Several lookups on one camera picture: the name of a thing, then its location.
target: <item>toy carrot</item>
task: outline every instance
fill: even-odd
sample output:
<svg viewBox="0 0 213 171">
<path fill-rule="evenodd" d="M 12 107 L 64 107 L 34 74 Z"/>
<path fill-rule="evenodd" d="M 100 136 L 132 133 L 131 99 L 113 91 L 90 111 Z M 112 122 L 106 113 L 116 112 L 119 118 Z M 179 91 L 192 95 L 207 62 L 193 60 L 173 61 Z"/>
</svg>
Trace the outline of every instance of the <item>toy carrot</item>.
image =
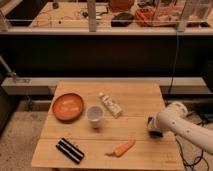
<svg viewBox="0 0 213 171">
<path fill-rule="evenodd" d="M 126 151 L 128 151 L 134 144 L 136 140 L 129 140 L 127 143 L 122 144 L 114 149 L 112 153 L 106 153 L 107 156 L 122 156 Z"/>
</svg>

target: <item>carrot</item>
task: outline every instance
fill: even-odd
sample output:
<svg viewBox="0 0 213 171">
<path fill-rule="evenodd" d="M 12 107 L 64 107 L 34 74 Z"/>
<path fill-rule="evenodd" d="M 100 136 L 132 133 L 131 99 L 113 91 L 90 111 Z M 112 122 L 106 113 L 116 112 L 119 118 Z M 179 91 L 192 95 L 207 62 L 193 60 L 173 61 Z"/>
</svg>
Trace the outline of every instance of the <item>carrot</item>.
<svg viewBox="0 0 213 171">
<path fill-rule="evenodd" d="M 129 140 L 127 143 L 122 144 L 114 149 L 114 155 L 116 157 L 122 156 L 127 150 L 129 150 L 134 144 L 136 140 Z"/>
</svg>

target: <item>wooden table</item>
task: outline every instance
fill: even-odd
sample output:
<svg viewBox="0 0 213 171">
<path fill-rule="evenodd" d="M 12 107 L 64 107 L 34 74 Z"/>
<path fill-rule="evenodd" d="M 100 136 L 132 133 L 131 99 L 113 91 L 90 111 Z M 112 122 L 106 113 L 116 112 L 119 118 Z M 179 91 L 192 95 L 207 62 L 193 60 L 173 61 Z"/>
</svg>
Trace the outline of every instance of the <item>wooden table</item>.
<svg viewBox="0 0 213 171">
<path fill-rule="evenodd" d="M 118 119 L 104 108 L 104 121 L 99 130 L 91 128 L 85 112 L 69 124 L 58 121 L 48 111 L 41 137 L 38 141 L 32 167 L 118 169 L 118 170 L 183 170 L 178 146 L 171 132 L 161 139 L 150 138 L 146 122 L 164 108 L 158 84 L 130 82 L 60 82 L 54 100 L 65 93 L 82 96 L 85 110 L 98 104 L 99 92 L 110 95 L 123 109 Z M 55 145 L 61 137 L 68 138 L 85 153 L 79 165 L 59 152 Z M 136 139 L 136 144 L 122 157 L 108 157 L 116 146 Z"/>
<path fill-rule="evenodd" d="M 108 7 L 107 3 L 96 3 L 96 6 Z M 137 8 L 137 6 L 133 6 L 130 12 L 134 15 Z M 59 2 L 58 9 L 53 9 L 52 2 L 48 2 L 29 27 L 88 28 L 88 20 L 82 15 L 83 12 L 88 12 L 87 3 L 84 2 Z M 118 14 L 108 10 L 107 14 L 101 15 L 101 20 L 97 20 L 97 27 L 111 28 L 111 20 Z M 141 28 L 135 22 L 129 27 Z"/>
</svg>

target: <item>black cable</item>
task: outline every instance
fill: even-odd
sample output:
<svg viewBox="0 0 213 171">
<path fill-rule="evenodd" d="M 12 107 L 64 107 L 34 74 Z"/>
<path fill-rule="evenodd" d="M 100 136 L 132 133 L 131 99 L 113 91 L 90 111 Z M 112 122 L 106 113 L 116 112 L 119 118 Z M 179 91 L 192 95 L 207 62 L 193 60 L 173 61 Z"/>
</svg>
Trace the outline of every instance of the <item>black cable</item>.
<svg viewBox="0 0 213 171">
<path fill-rule="evenodd" d="M 205 122 L 202 120 L 200 123 L 198 123 L 197 125 L 202 125 L 202 127 L 204 127 L 204 125 L 205 125 Z M 184 167 L 185 167 L 185 169 L 187 170 L 187 168 L 190 168 L 192 171 L 195 171 L 195 169 L 194 169 L 194 167 L 196 166 L 196 165 L 198 165 L 202 160 L 206 163 L 206 165 L 207 165 L 207 171 L 209 171 L 209 163 L 208 163 L 208 161 L 204 158 L 204 151 L 203 150 L 201 150 L 201 154 L 199 155 L 199 156 L 197 156 L 197 157 L 195 157 L 194 158 L 194 161 L 193 161 L 193 163 L 189 163 L 189 162 L 187 162 L 187 160 L 184 158 L 184 154 L 183 154 L 183 148 L 182 148 L 182 145 L 181 145 L 181 143 L 176 139 L 176 142 L 178 143 L 178 146 L 179 146 L 179 149 L 180 149 L 180 156 L 181 156 L 181 158 L 182 158 L 182 160 L 183 160 L 183 165 L 184 165 Z"/>
<path fill-rule="evenodd" d="M 173 86 L 173 82 L 174 82 L 174 76 L 175 76 L 175 71 L 176 71 L 176 65 L 177 65 L 177 60 L 178 60 L 178 56 L 179 56 L 179 51 L 180 51 L 180 40 L 179 40 L 179 35 L 178 35 L 178 31 L 176 31 L 176 52 L 175 52 L 175 58 L 174 58 L 174 62 L 173 62 L 173 66 L 172 66 L 172 80 L 168 89 L 167 94 L 170 95 L 171 94 L 171 90 L 172 90 L 172 86 Z"/>
</svg>

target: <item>wall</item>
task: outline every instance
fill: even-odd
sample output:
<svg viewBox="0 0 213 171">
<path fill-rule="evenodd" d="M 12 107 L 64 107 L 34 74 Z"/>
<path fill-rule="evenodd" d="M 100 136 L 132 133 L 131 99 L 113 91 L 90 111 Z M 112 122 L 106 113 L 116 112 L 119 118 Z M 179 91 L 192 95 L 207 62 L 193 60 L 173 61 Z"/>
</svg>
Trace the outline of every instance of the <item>wall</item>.
<svg viewBox="0 0 213 171">
<path fill-rule="evenodd" d="M 180 36 L 176 76 L 201 76 L 213 36 Z M 171 76 L 176 36 L 0 35 L 20 76 Z"/>
</svg>

